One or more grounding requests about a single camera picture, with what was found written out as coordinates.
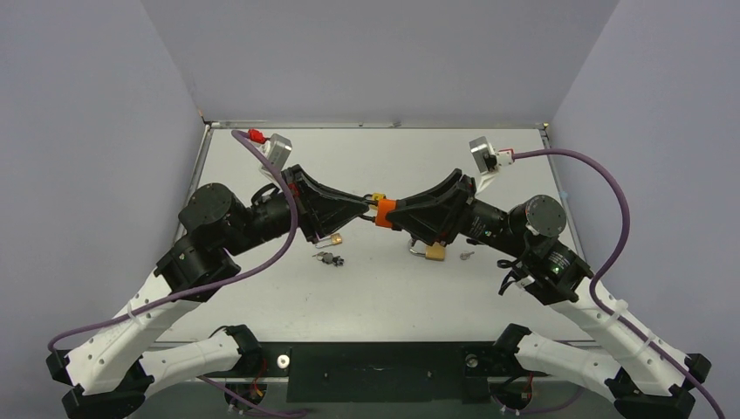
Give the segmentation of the large brass padlock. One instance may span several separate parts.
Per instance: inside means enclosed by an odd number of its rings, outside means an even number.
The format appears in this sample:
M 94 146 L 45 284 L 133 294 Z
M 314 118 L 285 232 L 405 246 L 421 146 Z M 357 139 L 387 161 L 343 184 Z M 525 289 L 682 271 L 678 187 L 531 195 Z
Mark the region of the large brass padlock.
M 418 258 L 424 258 L 426 260 L 431 261 L 444 261 L 446 258 L 446 249 L 443 245 L 439 243 L 434 243 L 431 245 L 425 245 L 425 248 L 423 251 L 416 249 L 417 240 L 411 238 L 408 241 L 408 251 L 412 256 L 418 257 Z

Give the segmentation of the orange black padlock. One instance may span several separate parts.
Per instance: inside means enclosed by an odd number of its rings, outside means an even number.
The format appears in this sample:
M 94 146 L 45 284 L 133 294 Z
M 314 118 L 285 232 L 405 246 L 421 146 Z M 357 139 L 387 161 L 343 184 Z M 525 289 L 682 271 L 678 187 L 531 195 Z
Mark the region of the orange black padlock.
M 392 211 L 396 210 L 396 207 L 397 202 L 395 200 L 390 200 L 386 198 L 373 200 L 371 201 L 370 208 L 371 210 L 375 210 L 375 215 L 361 216 L 361 218 L 363 220 L 372 222 L 378 227 L 394 229 L 394 224 L 389 221 L 387 217 Z

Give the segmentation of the small brass padlock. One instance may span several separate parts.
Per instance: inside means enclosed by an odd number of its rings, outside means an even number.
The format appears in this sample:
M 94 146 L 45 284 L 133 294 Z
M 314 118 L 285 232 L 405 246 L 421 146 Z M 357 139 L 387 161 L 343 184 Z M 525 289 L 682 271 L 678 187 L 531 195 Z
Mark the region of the small brass padlock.
M 320 238 L 317 243 L 315 243 L 316 249 L 324 249 L 336 245 L 340 245 L 343 243 L 343 237 L 340 233 L 332 233 L 329 236 Z

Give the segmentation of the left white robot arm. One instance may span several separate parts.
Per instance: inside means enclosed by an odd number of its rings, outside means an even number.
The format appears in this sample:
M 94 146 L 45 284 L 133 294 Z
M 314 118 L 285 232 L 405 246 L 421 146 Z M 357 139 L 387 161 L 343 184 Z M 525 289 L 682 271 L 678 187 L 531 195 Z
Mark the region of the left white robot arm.
M 160 352 L 152 344 L 178 319 L 234 278 L 235 257 L 302 231 L 311 243 L 365 214 L 369 201 L 313 180 L 300 166 L 242 203 L 220 183 L 200 187 L 179 214 L 185 235 L 156 263 L 139 291 L 104 326 L 72 350 L 54 349 L 46 364 L 69 386 L 71 418 L 124 418 L 151 395 L 194 377 L 249 375 L 263 364 L 261 345 L 244 325 L 223 326 L 206 340 Z

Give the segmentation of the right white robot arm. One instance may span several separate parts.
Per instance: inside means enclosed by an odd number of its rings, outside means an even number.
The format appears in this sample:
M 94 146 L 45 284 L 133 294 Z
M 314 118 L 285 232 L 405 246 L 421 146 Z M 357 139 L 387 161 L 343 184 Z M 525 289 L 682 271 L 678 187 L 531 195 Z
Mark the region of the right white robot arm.
M 600 395 L 626 418 L 691 414 L 692 392 L 706 379 L 710 362 L 657 338 L 625 301 L 595 282 L 590 266 L 559 241 L 566 216 L 557 200 L 534 196 L 513 209 L 499 209 L 480 200 L 476 182 L 455 170 L 420 194 L 381 199 L 375 222 L 426 244 L 446 245 L 463 236 L 502 252 L 497 263 L 506 270 L 502 290 L 522 289 L 600 346 L 593 353 L 511 324 L 491 351 L 499 370 L 556 376 Z

